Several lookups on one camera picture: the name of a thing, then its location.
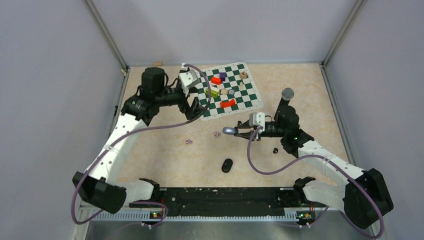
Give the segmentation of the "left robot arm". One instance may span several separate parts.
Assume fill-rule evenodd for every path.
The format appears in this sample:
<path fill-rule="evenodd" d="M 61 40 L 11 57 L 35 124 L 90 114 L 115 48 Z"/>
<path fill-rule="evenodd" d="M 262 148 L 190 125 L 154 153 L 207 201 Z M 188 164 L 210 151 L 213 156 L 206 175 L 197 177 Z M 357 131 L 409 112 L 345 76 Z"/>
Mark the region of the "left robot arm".
<path fill-rule="evenodd" d="M 117 181 L 138 135 L 156 130 L 150 123 L 162 107 L 177 106 L 186 118 L 183 125 L 199 119 L 207 110 L 209 101 L 201 104 L 195 97 L 192 103 L 188 102 L 189 96 L 197 92 L 197 85 L 205 83 L 211 87 L 206 73 L 185 63 L 175 79 L 176 85 L 168 83 L 169 76 L 163 68 L 145 68 L 135 94 L 123 102 L 116 125 L 99 155 L 84 172 L 74 174 L 73 200 L 80 197 L 83 202 L 111 214 L 136 201 L 143 201 L 149 207 L 160 202 L 161 194 L 151 180 L 141 178 L 122 184 Z"/>

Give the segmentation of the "lavender earbud charging case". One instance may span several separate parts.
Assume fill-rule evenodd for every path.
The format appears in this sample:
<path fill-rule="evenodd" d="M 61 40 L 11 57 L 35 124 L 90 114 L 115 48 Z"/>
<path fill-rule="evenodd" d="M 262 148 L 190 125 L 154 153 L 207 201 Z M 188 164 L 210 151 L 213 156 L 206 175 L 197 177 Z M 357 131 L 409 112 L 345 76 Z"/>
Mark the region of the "lavender earbud charging case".
<path fill-rule="evenodd" d="M 236 129 L 234 127 L 224 127 L 222 129 L 222 133 L 225 134 L 225 135 L 234 136 L 234 135 L 238 134 L 238 132 L 239 132 L 238 129 Z"/>

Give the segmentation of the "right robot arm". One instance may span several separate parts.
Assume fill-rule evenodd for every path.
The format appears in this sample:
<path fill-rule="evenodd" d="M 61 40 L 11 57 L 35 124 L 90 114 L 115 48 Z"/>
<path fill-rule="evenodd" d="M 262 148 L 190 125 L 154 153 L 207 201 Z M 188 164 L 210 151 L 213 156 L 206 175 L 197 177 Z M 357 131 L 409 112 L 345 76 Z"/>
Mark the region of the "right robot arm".
<path fill-rule="evenodd" d="M 300 178 L 293 186 L 293 200 L 299 206 L 310 202 L 337 209 L 357 228 L 366 229 L 394 209 L 385 179 L 375 168 L 352 165 L 321 146 L 300 128 L 299 116 L 290 105 L 279 106 L 272 121 L 263 112 L 252 113 L 223 133 L 247 139 L 249 144 L 262 138 L 279 138 L 283 149 L 296 161 L 317 168 L 333 185 L 314 177 Z"/>

